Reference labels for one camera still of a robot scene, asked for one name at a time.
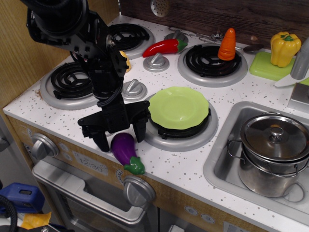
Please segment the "green plate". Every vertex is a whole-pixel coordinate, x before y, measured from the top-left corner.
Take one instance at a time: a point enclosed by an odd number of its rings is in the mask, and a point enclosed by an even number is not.
[[[166,88],[149,102],[152,121],[167,129],[185,130],[197,126],[209,111],[203,94],[188,87]]]

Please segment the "blue object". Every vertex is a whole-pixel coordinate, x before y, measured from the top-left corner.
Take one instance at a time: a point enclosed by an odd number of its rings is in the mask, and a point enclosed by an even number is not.
[[[18,213],[38,213],[42,210],[45,198],[36,186],[12,183],[0,190],[0,195],[13,203]],[[0,206],[0,214],[5,208]]]

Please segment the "speckled countertop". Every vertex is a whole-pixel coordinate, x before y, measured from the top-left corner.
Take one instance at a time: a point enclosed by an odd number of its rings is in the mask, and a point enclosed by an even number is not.
[[[154,34],[156,41],[163,40],[164,36],[171,33],[165,26],[125,16],[118,17],[113,23],[142,25]],[[189,37],[188,47],[201,43],[204,42],[200,41],[198,37]],[[244,54],[243,51],[241,53],[245,56],[250,67],[255,54]],[[272,232],[309,231],[309,227],[304,224],[215,188],[205,179],[203,174],[203,165],[217,135],[231,108],[237,102],[255,102],[308,118],[308,114],[287,107],[293,86],[276,88],[274,81],[253,76],[248,72],[241,81],[228,87],[200,87],[188,82],[178,73],[178,55],[168,54],[165,57],[169,60],[170,67],[161,73],[146,71],[142,66],[143,58],[131,60],[132,70],[125,75],[125,82],[138,79],[144,83],[148,88],[148,94],[145,98],[171,86],[190,87],[201,92],[216,110],[218,130],[207,144],[189,152],[167,152],[155,148],[145,141],[136,144],[137,154],[145,165],[146,175],[265,230]],[[78,119],[100,111],[97,106],[74,111],[59,110],[49,106],[40,98],[39,89],[40,81],[6,106],[4,108],[5,113],[70,143],[118,162],[112,153],[101,152],[91,139],[84,138],[81,127],[77,124]],[[126,130],[126,132],[134,135],[132,128]]]

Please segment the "black coil burner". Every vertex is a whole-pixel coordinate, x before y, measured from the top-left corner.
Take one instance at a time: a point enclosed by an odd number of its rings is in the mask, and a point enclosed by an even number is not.
[[[121,51],[135,48],[143,40],[149,40],[148,32],[139,25],[122,23],[111,25],[109,29],[117,48]]]
[[[185,62],[189,69],[201,77],[222,77],[236,71],[241,64],[241,57],[235,54],[231,61],[218,58],[219,46],[196,45],[186,54]]]
[[[83,74],[84,78],[77,78],[76,74]],[[79,98],[92,93],[92,83],[83,71],[81,65],[76,62],[66,63],[56,70],[50,76],[53,84],[54,95],[57,99],[61,98]]]
[[[190,127],[188,129],[184,129],[184,130],[164,128],[160,126],[159,124],[153,122],[152,120],[150,121],[155,127],[158,128],[158,134],[161,135],[162,139],[167,139],[167,138],[182,139],[182,138],[191,137],[205,130],[208,125],[208,118],[210,115],[211,115],[211,110],[209,109],[208,115],[204,118],[204,120],[200,124],[194,127]]]

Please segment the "yellow bell pepper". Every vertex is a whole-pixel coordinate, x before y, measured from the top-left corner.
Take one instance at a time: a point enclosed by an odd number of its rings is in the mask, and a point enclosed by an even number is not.
[[[295,34],[279,32],[271,38],[270,45],[270,62],[283,68],[291,62],[293,56],[300,50],[301,40]]]

